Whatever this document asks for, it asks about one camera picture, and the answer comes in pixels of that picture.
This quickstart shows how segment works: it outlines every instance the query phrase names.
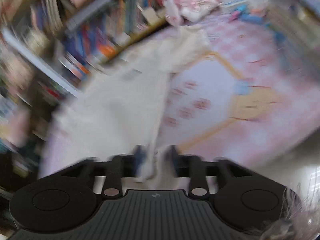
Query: white garment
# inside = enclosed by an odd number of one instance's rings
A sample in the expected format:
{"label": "white garment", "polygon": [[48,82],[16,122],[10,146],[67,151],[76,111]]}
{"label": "white garment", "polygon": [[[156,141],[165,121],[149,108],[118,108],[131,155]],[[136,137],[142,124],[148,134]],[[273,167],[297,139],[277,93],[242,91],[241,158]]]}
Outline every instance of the white garment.
{"label": "white garment", "polygon": [[199,26],[179,27],[177,37],[150,40],[130,49],[111,76],[94,74],[80,98],[58,115],[59,128],[69,143],[59,153],[57,169],[87,157],[104,161],[144,145],[148,157],[142,177],[152,175],[170,73],[183,71],[209,49]]}

